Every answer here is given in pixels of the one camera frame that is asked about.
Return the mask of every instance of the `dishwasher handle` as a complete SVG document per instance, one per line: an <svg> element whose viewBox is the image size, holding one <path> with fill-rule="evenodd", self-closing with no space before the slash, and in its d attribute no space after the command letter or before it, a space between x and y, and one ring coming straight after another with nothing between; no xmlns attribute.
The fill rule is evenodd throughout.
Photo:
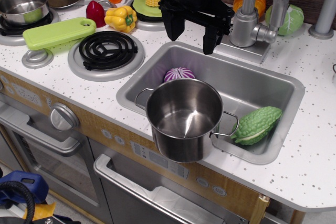
<svg viewBox="0 0 336 224"><path fill-rule="evenodd" d="M28 125L29 115L0 101L0 123L34 143L64 157L73 156L81 148L80 142L68 137L60 142Z"/></svg>
<svg viewBox="0 0 336 224"><path fill-rule="evenodd" d="M101 154L94 162L93 170L102 179L128 192L134 198L155 208L156 210L178 220L180 223L192 224L224 224L225 221L204 208L183 198L175 192L159 186L149 191L135 182L123 177L108 166L111 158Z"/></svg>

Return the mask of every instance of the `toy orange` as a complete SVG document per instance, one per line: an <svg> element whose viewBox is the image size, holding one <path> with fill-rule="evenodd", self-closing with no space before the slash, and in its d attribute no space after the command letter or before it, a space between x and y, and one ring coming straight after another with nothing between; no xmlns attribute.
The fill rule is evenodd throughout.
<svg viewBox="0 0 336 224"><path fill-rule="evenodd" d="M234 0L233 10L236 12L239 8L243 6L243 0ZM265 13L266 10L266 0L256 0L255 7L258 10L259 18Z"/></svg>

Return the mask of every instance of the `green bitter melon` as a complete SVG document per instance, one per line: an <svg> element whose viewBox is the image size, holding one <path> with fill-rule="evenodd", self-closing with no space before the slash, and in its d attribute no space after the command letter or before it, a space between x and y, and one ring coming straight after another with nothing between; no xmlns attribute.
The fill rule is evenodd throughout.
<svg viewBox="0 0 336 224"><path fill-rule="evenodd" d="M268 134L281 115L282 110L272 106L252 111L239 120L238 129L231 138L242 145L255 144Z"/></svg>

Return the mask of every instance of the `purple onion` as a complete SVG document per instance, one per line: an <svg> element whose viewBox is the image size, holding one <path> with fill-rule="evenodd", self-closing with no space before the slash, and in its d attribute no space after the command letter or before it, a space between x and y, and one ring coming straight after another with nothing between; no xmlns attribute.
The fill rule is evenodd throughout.
<svg viewBox="0 0 336 224"><path fill-rule="evenodd" d="M188 68L172 68L169 70L165 77L164 82L179 79L179 78L193 78L195 79L194 73Z"/></svg>

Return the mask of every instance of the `stainless steel pot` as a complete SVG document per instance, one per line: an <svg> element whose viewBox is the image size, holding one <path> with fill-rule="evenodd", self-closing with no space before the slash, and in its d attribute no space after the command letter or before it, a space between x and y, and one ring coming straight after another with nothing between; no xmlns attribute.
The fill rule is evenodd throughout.
<svg viewBox="0 0 336 224"><path fill-rule="evenodd" d="M48 0L0 0L0 13L12 25L31 24L49 13Z"/></svg>
<svg viewBox="0 0 336 224"><path fill-rule="evenodd" d="M152 90L146 107L137 103L138 96ZM175 79L161 84L157 89L146 88L135 98L135 104L146 110L152 125L156 147L165 157L181 163L190 163L206 157L212 148L211 134L223 116L221 96L209 84L196 79Z"/></svg>

